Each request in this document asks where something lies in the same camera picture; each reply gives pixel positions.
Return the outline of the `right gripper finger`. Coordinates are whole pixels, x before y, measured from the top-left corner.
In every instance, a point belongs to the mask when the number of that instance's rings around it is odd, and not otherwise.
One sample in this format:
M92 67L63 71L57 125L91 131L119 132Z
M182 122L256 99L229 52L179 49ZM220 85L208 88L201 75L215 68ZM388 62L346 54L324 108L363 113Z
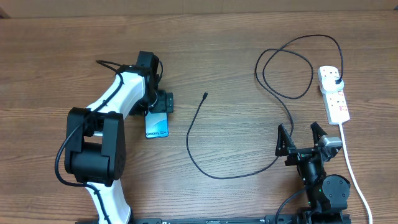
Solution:
M317 146L320 138L324 135L327 135L327 133L321 128L321 126L317 122L312 123L310 127L312 129L313 143L315 146Z
M288 156L295 151L295 144L283 124L278 126L275 156Z

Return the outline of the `Samsung Galaxy smartphone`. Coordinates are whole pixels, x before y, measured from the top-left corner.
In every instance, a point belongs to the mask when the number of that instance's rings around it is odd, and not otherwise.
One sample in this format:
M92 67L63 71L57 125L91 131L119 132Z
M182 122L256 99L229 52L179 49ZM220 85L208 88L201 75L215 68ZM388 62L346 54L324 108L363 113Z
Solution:
M146 138L166 138L169 136L167 113L150 113L145 117Z

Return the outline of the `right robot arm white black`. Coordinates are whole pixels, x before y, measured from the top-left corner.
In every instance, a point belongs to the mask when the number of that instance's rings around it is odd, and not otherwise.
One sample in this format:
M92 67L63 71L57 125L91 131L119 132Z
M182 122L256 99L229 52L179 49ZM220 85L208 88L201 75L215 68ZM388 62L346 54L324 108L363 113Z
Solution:
M276 214L266 220L270 223L350 223L348 208L351 183L341 175L328 175L324 163L334 158L342 149L342 140L328 135L318 123L311 124L313 147L299 149L283 124L278 126L275 155L286 157L286 166L295 166L303 181L303 189L286 199ZM301 193L306 193L308 207L293 215L282 215L287 203Z

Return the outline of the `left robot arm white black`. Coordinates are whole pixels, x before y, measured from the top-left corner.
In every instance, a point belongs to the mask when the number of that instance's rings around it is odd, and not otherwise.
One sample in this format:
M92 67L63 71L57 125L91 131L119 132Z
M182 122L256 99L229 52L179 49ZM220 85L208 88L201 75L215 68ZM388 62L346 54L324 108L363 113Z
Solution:
M124 122L128 116L143 116L146 138L167 137L174 98L159 88L163 65L152 52L139 52L132 65L97 63L111 69L115 80L94 103L69 111L55 175L61 183L90 193L98 212L96 223L134 223L121 184L126 166Z

